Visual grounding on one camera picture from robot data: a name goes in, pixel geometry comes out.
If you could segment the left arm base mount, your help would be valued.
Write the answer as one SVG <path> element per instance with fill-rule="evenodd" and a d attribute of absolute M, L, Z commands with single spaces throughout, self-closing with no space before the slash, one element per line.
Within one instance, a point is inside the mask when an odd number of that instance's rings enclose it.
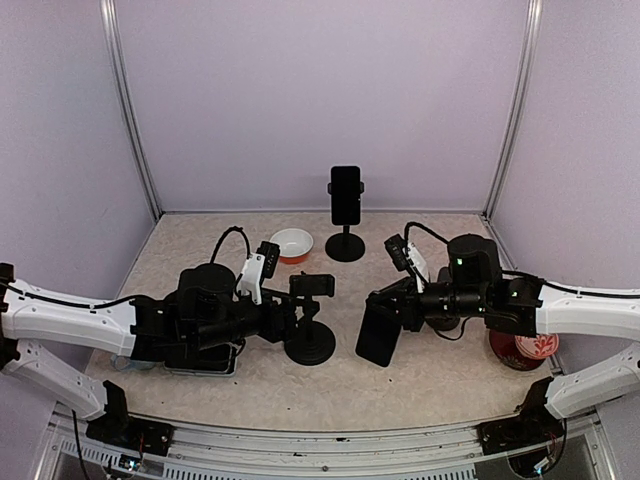
<path fill-rule="evenodd" d="M 106 402 L 103 413 L 87 422 L 86 436 L 102 443 L 140 454 L 166 457 L 175 428 L 165 422 L 134 417 L 129 414 L 124 390 L 104 381 Z"/>

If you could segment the black pole phone stand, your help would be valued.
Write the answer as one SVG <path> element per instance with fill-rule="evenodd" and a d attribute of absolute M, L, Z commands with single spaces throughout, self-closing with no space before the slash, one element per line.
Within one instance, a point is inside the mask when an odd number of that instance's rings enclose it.
<path fill-rule="evenodd" d="M 325 253 L 333 260 L 343 263 L 355 262 L 365 254 L 365 243 L 353 234 L 348 225 L 341 233 L 332 235 L 325 243 Z"/>
<path fill-rule="evenodd" d="M 331 274 L 306 274 L 289 277 L 289 293 L 298 298 L 299 305 L 294 308 L 302 312 L 302 305 L 307 302 L 318 302 L 315 297 L 332 298 L 335 295 L 335 278 Z M 286 355 L 295 363 L 303 366 L 317 366 L 326 362 L 334 353 L 336 338 L 333 331 L 325 324 L 316 322 L 313 340 L 304 340 L 295 329 L 284 343 Z"/>

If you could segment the black teal phone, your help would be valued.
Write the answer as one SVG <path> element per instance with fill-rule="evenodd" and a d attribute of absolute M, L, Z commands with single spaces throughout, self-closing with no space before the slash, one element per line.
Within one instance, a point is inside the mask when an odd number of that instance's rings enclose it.
<path fill-rule="evenodd" d="M 364 183 L 358 166 L 333 166 L 330 170 L 331 222 L 335 226 L 355 226 L 361 221 Z"/>

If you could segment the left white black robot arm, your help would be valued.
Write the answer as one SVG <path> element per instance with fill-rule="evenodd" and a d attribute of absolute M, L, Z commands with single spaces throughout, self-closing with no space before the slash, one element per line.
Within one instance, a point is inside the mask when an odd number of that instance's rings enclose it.
<path fill-rule="evenodd" d="M 3 342 L 51 340 L 205 375 L 233 368 L 248 337 L 291 346 L 304 327 L 318 325 L 317 297 L 335 292 L 330 274 L 293 275 L 286 292 L 265 289 L 273 270 L 261 256 L 239 276 L 216 263 L 186 269 L 162 300 L 132 295 L 100 304 L 17 281 L 10 264 L 2 270 Z"/>

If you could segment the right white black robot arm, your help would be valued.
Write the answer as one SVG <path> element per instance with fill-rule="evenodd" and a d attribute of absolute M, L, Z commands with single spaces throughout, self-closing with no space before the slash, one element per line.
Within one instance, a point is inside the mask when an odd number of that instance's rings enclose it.
<path fill-rule="evenodd" d="M 583 334 L 625 338 L 630 346 L 595 365 L 533 384 L 513 419 L 511 433 L 523 444 L 561 420 L 639 389 L 639 296 L 631 290 L 594 291 L 505 271 L 495 242 L 475 234 L 445 243 L 444 276 L 427 281 L 407 236 L 385 248 L 407 277 L 369 294 L 355 351 L 386 367 L 399 334 L 418 332 L 433 320 L 483 319 L 492 331 L 534 338 L 540 334 Z"/>

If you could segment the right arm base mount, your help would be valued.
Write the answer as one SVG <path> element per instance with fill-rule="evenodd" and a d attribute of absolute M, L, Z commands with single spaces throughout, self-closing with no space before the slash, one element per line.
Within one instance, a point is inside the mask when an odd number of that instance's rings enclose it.
<path fill-rule="evenodd" d="M 546 394 L 553 378 L 538 380 L 530 387 L 516 415 L 480 423 L 477 427 L 484 455 L 492 455 L 562 437 L 565 422 L 554 417 L 546 408 Z"/>

